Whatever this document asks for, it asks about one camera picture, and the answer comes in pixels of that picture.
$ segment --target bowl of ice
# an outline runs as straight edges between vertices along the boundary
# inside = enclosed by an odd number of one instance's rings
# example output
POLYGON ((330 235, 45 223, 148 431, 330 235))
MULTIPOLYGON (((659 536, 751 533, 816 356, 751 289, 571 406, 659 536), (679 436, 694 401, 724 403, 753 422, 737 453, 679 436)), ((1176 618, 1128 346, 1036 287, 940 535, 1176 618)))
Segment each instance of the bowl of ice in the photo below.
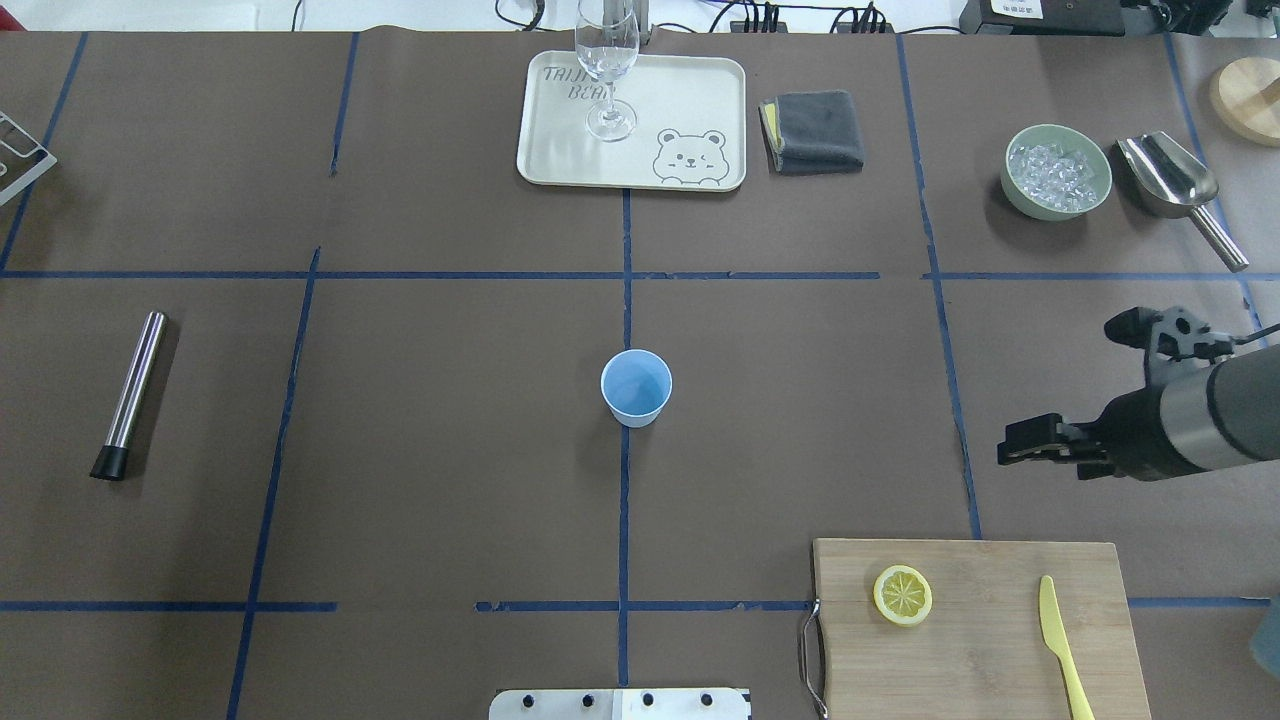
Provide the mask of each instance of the bowl of ice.
POLYGON ((1111 193, 1111 165, 1088 137, 1062 126, 1032 126, 1009 141, 1000 186, 1027 215, 1070 220, 1111 193))

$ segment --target lemon half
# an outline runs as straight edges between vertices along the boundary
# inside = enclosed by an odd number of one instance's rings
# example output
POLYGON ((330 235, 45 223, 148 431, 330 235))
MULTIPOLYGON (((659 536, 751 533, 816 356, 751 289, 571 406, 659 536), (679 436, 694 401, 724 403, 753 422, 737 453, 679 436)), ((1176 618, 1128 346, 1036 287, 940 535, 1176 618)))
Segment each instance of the lemon half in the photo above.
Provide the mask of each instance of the lemon half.
POLYGON ((892 565, 876 578, 872 588, 876 609, 895 625, 919 625, 933 609, 933 591, 919 570, 909 565, 892 565))

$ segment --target red object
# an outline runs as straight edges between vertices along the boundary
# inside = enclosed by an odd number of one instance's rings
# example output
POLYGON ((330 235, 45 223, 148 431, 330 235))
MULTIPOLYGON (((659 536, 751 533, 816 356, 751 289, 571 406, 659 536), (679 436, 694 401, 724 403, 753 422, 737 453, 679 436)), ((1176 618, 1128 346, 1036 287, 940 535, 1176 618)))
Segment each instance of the red object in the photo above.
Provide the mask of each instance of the red object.
POLYGON ((5 10, 4 6, 0 6, 0 29, 27 29, 27 28, 22 27, 22 23, 18 22, 18 18, 10 15, 9 10, 5 10))

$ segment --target cutting board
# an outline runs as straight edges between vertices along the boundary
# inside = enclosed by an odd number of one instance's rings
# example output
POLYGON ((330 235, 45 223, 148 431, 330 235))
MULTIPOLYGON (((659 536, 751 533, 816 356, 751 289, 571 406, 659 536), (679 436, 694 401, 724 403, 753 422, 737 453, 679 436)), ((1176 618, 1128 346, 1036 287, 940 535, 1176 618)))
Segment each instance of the cutting board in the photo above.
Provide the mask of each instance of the cutting board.
POLYGON ((815 539, 832 720, 1070 720, 1039 629, 1052 575, 1093 714, 1151 720, 1120 562, 1111 543, 815 539), (870 591, 890 565, 919 570, 933 610, 899 628, 870 591))

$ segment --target blue cup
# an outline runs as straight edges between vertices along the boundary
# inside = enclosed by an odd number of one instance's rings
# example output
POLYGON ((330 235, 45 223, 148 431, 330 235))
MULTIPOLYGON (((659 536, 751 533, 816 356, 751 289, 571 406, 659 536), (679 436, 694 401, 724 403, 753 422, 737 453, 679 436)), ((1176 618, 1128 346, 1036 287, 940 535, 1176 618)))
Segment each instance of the blue cup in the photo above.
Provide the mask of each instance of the blue cup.
POLYGON ((1271 598, 1271 610, 1253 633, 1249 650, 1263 670, 1280 679, 1280 594, 1271 598))
POLYGON ((671 369, 648 350, 625 350, 604 365, 600 395, 620 423, 643 428, 671 398, 671 369))

